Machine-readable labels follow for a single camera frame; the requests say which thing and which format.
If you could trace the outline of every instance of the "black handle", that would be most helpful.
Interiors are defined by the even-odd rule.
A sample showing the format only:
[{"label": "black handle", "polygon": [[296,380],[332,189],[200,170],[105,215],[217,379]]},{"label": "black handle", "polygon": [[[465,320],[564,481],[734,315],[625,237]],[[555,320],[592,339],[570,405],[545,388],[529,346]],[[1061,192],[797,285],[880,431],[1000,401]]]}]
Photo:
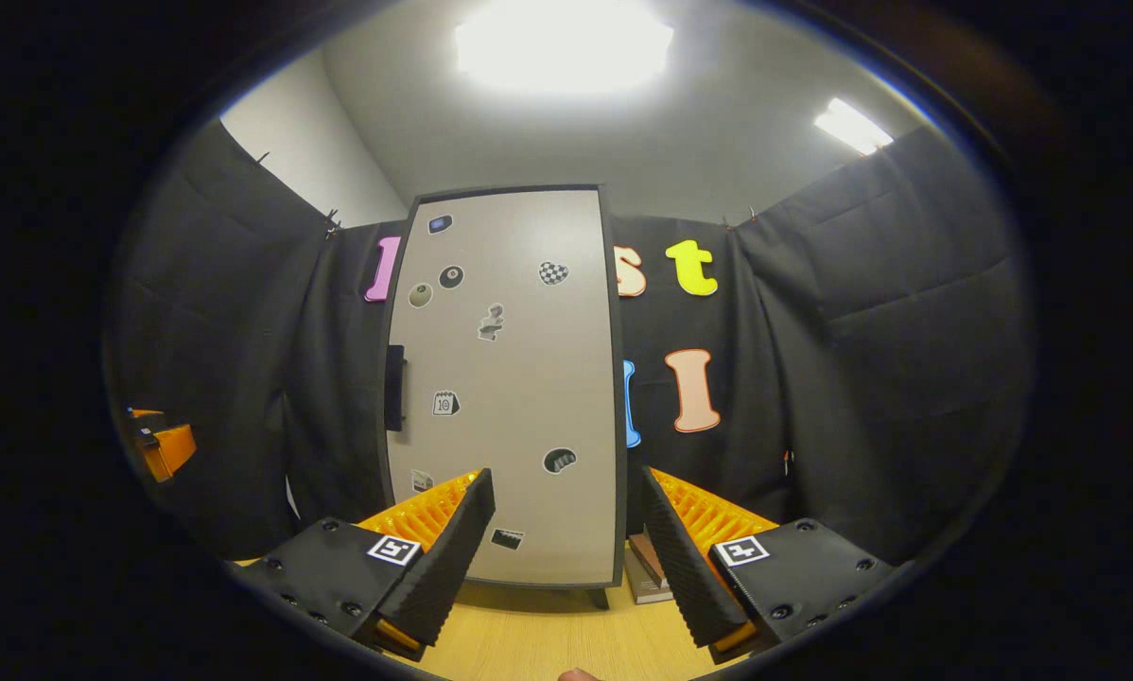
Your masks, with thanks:
[{"label": "black handle", "polygon": [[386,388],[381,406],[386,431],[403,429],[403,364],[406,363],[402,346],[386,347]]}]

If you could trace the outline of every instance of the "ceiling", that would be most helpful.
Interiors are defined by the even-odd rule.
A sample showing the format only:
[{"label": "ceiling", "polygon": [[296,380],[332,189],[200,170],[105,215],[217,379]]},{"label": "ceiling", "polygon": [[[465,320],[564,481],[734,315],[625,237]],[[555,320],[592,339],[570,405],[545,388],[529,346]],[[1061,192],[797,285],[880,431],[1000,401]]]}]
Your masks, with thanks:
[{"label": "ceiling", "polygon": [[636,90],[489,90],[457,70],[453,40],[480,6],[407,0],[324,46],[332,86],[404,203],[600,181],[619,214],[735,224],[858,158],[813,126],[832,96],[895,137],[925,125],[849,57],[732,0],[646,1],[675,34],[665,71]]}]

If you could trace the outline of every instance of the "stack of books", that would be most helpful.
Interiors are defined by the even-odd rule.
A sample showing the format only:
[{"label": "stack of books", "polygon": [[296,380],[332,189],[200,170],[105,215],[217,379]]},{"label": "stack of books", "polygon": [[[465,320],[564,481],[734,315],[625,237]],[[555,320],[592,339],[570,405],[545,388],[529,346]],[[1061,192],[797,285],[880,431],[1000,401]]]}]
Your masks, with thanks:
[{"label": "stack of books", "polygon": [[672,589],[666,585],[663,565],[655,555],[655,547],[649,543],[646,531],[630,535],[630,546],[627,547],[627,576],[630,578],[630,590],[636,604],[653,604],[673,598]]}]

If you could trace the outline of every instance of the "black fabric backdrop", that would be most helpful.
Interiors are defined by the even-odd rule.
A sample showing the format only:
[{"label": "black fabric backdrop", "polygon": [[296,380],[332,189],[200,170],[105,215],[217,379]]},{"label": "black fabric backdrop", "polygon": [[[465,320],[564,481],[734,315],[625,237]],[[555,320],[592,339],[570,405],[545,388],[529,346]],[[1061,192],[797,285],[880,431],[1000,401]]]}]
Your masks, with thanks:
[{"label": "black fabric backdrop", "polygon": [[1032,312],[1002,206],[920,129],[735,229],[782,357],[798,510],[887,561],[1021,434]]},{"label": "black fabric backdrop", "polygon": [[281,378],[324,220],[220,122],[178,159],[122,245],[110,368],[118,407],[191,424],[196,453],[147,488],[216,555],[248,559],[295,531]]},{"label": "black fabric backdrop", "polygon": [[[401,223],[324,238],[322,215],[220,125],[194,150],[155,199],[151,248],[135,252],[118,349],[134,406],[194,423],[198,452],[169,508],[222,557],[249,557],[325,514],[384,507],[384,305],[364,290],[377,238]],[[767,518],[811,514],[886,560],[911,556],[1022,423],[1028,312],[996,206],[921,129],[735,228],[613,216],[615,245],[640,254],[648,279],[619,301],[644,437],[631,469],[648,462]],[[256,215],[266,227],[247,232],[267,238],[239,233]],[[713,296],[676,283],[663,250],[685,238],[713,252]],[[722,422],[683,434],[663,358],[690,348],[713,355]]]}]

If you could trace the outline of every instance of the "ceiling light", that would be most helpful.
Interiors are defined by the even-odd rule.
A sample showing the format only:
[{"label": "ceiling light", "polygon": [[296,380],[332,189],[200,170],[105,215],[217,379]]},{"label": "ceiling light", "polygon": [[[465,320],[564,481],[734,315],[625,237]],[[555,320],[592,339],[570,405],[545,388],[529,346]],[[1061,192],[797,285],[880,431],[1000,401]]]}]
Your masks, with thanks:
[{"label": "ceiling light", "polygon": [[509,90],[619,90],[662,73],[672,33],[630,1],[500,0],[458,26],[458,68]]},{"label": "ceiling light", "polygon": [[872,154],[881,146],[895,141],[894,137],[886,134],[885,129],[878,128],[872,120],[867,119],[864,113],[857,111],[840,99],[832,100],[827,104],[827,112],[820,113],[815,119],[815,125],[823,133],[866,155]]}]

